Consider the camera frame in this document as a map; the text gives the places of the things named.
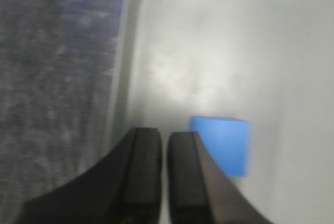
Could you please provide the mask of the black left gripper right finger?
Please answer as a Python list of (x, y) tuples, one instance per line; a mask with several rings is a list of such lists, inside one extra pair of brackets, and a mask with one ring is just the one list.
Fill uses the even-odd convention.
[(270, 223), (219, 168), (197, 132), (169, 137), (172, 223)]

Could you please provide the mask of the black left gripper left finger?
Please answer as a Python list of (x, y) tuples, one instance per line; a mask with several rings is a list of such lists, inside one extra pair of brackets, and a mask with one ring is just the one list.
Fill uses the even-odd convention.
[(158, 223), (162, 141), (131, 128), (79, 177), (23, 204), (16, 223)]

